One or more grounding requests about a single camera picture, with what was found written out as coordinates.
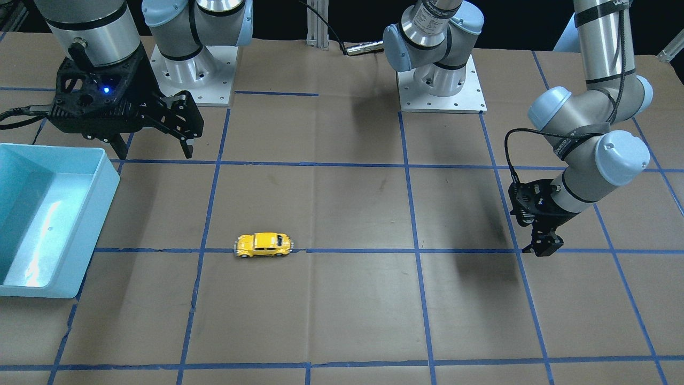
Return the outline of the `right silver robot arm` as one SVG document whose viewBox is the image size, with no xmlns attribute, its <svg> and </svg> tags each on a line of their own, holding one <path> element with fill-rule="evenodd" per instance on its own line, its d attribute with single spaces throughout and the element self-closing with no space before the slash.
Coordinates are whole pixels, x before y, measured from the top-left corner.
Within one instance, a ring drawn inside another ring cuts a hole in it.
<svg viewBox="0 0 684 385">
<path fill-rule="evenodd" d="M 127 158 L 124 133 L 156 128 L 186 158 L 203 133 L 193 90 L 223 86 L 229 63 L 211 47 L 250 43 L 250 1 L 143 1 L 159 58 L 149 61 L 125 1 L 37 1 L 66 51 L 47 119 L 60 131 L 98 139 Z"/>
</svg>

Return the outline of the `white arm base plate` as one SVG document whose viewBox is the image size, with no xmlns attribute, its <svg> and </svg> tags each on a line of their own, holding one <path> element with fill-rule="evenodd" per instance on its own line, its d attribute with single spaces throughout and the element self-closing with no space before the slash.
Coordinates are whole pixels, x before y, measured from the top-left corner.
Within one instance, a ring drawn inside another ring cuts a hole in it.
<svg viewBox="0 0 684 385">
<path fill-rule="evenodd" d="M 205 46 L 194 58 L 173 61 L 155 46 L 151 67 L 161 92 L 167 97 L 187 90 L 198 106 L 229 107 L 239 48 Z"/>
<path fill-rule="evenodd" d="M 479 114 L 488 106 L 469 56 L 460 69 L 447 70 L 435 64 L 397 73 L 403 112 Z"/>
</svg>

